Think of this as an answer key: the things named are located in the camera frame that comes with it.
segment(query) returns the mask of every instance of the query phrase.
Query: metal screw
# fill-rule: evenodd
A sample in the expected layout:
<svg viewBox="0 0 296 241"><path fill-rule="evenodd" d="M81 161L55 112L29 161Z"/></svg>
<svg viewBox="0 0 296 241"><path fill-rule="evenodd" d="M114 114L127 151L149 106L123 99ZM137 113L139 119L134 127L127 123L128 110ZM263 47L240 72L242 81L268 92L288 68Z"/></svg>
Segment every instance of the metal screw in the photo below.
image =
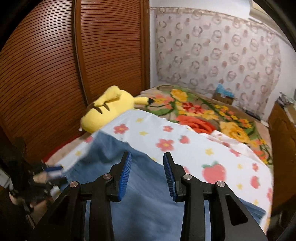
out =
<svg viewBox="0 0 296 241"><path fill-rule="evenodd" d="M223 182L223 181L218 181L218 182L217 182L217 185L218 185L219 187L223 188L223 187L225 187L225 182Z"/></svg>
<svg viewBox="0 0 296 241"><path fill-rule="evenodd" d="M78 182L74 181L70 183L70 187L75 188L78 186Z"/></svg>
<svg viewBox="0 0 296 241"><path fill-rule="evenodd" d="M183 178L186 179L186 180L190 180L192 178L192 176L190 174L185 174L183 176Z"/></svg>
<svg viewBox="0 0 296 241"><path fill-rule="evenodd" d="M111 177L112 177L112 175L109 174L109 173L106 173L106 174L103 175L103 178L104 178L105 180L109 180L109 179L111 179Z"/></svg>

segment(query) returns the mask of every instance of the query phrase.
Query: wooden cabinet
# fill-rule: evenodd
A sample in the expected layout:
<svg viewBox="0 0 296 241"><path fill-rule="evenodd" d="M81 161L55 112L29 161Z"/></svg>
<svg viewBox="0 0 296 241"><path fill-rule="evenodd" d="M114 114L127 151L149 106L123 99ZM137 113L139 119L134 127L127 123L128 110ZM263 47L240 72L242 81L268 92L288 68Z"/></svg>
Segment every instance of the wooden cabinet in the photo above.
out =
<svg viewBox="0 0 296 241"><path fill-rule="evenodd" d="M291 121L276 102L268 120L274 161L273 208L296 194L296 128Z"/></svg>

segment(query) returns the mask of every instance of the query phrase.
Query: blue object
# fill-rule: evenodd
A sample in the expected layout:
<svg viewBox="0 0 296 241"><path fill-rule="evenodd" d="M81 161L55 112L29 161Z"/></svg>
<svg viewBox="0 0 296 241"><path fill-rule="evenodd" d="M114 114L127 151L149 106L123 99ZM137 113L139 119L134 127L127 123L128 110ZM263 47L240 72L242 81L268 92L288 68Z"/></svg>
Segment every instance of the blue object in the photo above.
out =
<svg viewBox="0 0 296 241"><path fill-rule="evenodd" d="M60 171L63 169L63 166L48 167L45 169L46 172Z"/></svg>
<svg viewBox="0 0 296 241"><path fill-rule="evenodd" d="M170 166L170 164L168 163L168 158L166 157L166 155L163 156L163 167L165 170L165 176L168 182L168 189L170 191L170 196L173 198L173 200L175 201L177 198L177 194L176 194L176 186L175 186L175 179L173 177L172 174L172 168Z"/></svg>
<svg viewBox="0 0 296 241"><path fill-rule="evenodd" d="M184 203L175 203L168 190L162 165L150 159L145 153L133 149L103 132L98 132L89 152L70 170L65 172L68 181L80 184L96 180L108 173L112 165L120 163L122 155L132 155L132 165L124 199L111 202L112 222L116 241L179 241L183 223ZM263 209L251 205L251 214L260 222ZM86 207L85 239L89 233L89 206ZM210 212L205 201L206 241L211 240Z"/></svg>
<svg viewBox="0 0 296 241"><path fill-rule="evenodd" d="M226 89L224 89L222 84L218 84L217 88L216 88L216 92L221 94L221 95L225 95L228 96L230 98L234 98L234 94L230 91L227 91Z"/></svg>
<svg viewBox="0 0 296 241"><path fill-rule="evenodd" d="M126 157L126 161L124 163L124 167L119 180L119 192L118 199L121 201L126 193L126 187L128 185L128 177L131 171L131 153L128 153Z"/></svg>

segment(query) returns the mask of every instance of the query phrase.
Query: wooden furniture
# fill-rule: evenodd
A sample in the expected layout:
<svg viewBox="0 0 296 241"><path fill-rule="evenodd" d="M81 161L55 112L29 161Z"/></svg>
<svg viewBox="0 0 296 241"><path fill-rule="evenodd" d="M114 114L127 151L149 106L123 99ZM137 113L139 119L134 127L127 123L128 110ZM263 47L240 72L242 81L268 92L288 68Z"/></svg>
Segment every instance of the wooden furniture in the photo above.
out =
<svg viewBox="0 0 296 241"><path fill-rule="evenodd" d="M296 111L275 102L268 120L274 162L273 209L296 194Z"/></svg>
<svg viewBox="0 0 296 241"><path fill-rule="evenodd" d="M43 0L0 52L0 126L40 161L111 85L149 88L149 1Z"/></svg>

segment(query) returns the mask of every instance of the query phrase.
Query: floral bedspread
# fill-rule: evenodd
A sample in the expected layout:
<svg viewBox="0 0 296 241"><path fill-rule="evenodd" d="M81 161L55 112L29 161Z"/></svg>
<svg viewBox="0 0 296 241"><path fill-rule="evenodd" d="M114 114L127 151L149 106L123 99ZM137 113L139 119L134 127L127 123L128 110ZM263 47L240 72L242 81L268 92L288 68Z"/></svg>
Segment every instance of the floral bedspread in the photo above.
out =
<svg viewBox="0 0 296 241"><path fill-rule="evenodd" d="M271 147L259 134L255 119L235 107L172 85L161 85L141 94L154 99L154 102L144 108L138 106L137 108L174 123L186 124L198 133L208 133L214 127L249 146L267 166L272 168Z"/></svg>

